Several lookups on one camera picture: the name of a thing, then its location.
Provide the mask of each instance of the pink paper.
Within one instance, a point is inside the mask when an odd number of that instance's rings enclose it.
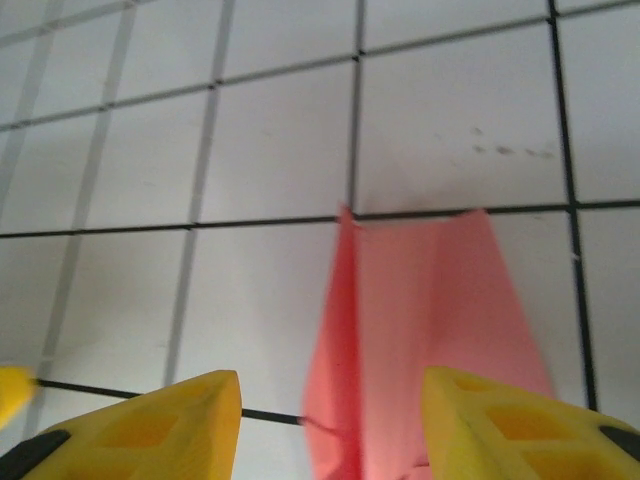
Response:
[[[426,366],[551,394],[485,213],[340,229],[305,395],[315,478],[430,478]]]

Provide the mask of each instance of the yellow plastic part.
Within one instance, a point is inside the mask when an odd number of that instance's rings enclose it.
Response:
[[[422,417],[434,480],[640,479],[599,430],[629,425],[460,370],[426,370]]]
[[[36,384],[22,367],[0,367],[0,428],[33,397]]]
[[[24,480],[229,480],[242,401],[218,371],[55,425],[71,433]]]

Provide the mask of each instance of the folded pink paper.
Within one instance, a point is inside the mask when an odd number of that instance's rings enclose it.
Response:
[[[484,212],[365,228],[344,211],[303,406],[315,478],[431,478],[431,365],[552,392]]]

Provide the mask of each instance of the yellow object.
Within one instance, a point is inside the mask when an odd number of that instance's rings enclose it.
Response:
[[[229,480],[241,414],[235,372],[201,375],[45,430],[71,437],[24,480]]]
[[[33,397],[36,384],[22,367],[0,367],[0,428]]]
[[[460,370],[426,370],[422,417],[434,480],[640,479],[600,431],[629,425]]]

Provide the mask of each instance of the dark stain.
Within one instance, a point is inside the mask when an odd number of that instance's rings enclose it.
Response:
[[[500,155],[513,155],[515,153],[509,147],[503,147],[502,145],[496,147],[496,152],[498,152]]]

